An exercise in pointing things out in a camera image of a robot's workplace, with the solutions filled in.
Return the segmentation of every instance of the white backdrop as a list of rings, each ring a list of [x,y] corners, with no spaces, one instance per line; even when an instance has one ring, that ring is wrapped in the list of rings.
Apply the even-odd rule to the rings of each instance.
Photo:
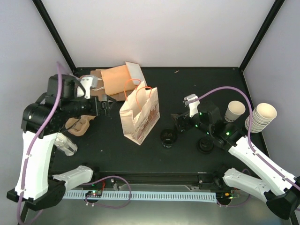
[[[237,67],[274,0],[43,0],[77,67]]]

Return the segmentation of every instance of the paper bag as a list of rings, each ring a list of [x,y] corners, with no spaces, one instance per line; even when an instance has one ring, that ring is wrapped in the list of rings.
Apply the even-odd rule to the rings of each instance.
[[[124,83],[126,81],[129,82],[126,85],[125,90],[134,90],[139,84],[137,80],[145,80],[139,64],[132,62],[125,63],[126,64],[123,66],[113,67],[101,71],[105,93],[107,95],[111,96],[118,93],[123,93]]]
[[[104,71],[104,69],[92,70],[90,72],[90,74],[92,74],[92,75],[94,75],[94,76],[96,76],[98,78],[102,78],[101,72],[103,72],[103,71]],[[101,88],[103,86],[104,86],[103,80],[98,80],[98,85],[97,85],[96,89],[99,89],[99,88]],[[131,90],[128,90],[128,91],[126,91],[126,94],[129,95],[131,92],[132,92]],[[90,90],[90,95],[92,95],[92,96],[98,96],[98,98],[99,98],[100,101],[102,101],[102,96],[105,95],[105,94],[107,94],[105,92],[105,89],[101,89],[101,90],[93,90],[93,89],[91,89]],[[118,102],[119,101],[125,101],[125,99],[126,99],[125,98],[125,94],[124,94],[123,91],[120,92],[120,93],[118,93],[118,94],[115,94],[115,95],[110,95],[110,97],[116,99]]]
[[[158,89],[145,89],[145,82],[134,90],[120,109],[123,134],[141,145],[158,119]]]

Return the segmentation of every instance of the bag handle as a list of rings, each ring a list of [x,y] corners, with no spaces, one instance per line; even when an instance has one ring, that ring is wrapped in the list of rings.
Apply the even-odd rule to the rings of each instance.
[[[135,78],[129,79],[129,80],[126,80],[126,81],[125,81],[125,84],[124,84],[124,94],[125,94],[126,101],[127,101],[126,84],[128,83],[128,81],[139,81],[139,82],[141,83],[141,80],[140,80],[140,79],[135,79]]]
[[[141,87],[140,89],[146,89],[146,88],[150,88],[151,89],[151,91],[150,91],[150,94],[149,94],[149,97],[150,97],[150,95],[151,95],[151,92],[152,92],[152,88],[151,87]],[[137,92],[136,92],[136,94],[135,94],[135,99],[136,99],[136,103],[137,103],[137,105],[139,106],[139,108],[140,108],[140,110],[142,110],[142,108],[141,108],[141,106],[140,106],[140,104],[139,104],[139,102],[138,102],[138,100],[137,100],[137,93],[140,91],[140,89],[139,90],[137,90]]]

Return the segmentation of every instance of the white cable tray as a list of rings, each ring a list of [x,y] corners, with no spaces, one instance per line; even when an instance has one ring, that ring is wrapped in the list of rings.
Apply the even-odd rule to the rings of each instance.
[[[63,199],[85,199],[88,190],[70,190]],[[133,201],[178,201],[216,203],[216,193],[210,192],[157,192],[132,191]],[[95,200],[128,200],[129,191],[103,191],[101,197],[89,197]]]

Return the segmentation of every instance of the white paper bag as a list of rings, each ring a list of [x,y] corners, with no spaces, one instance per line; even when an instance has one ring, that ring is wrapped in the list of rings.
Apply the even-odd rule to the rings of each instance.
[[[145,89],[145,81],[127,97],[120,109],[123,134],[141,145],[158,119],[158,89]]]

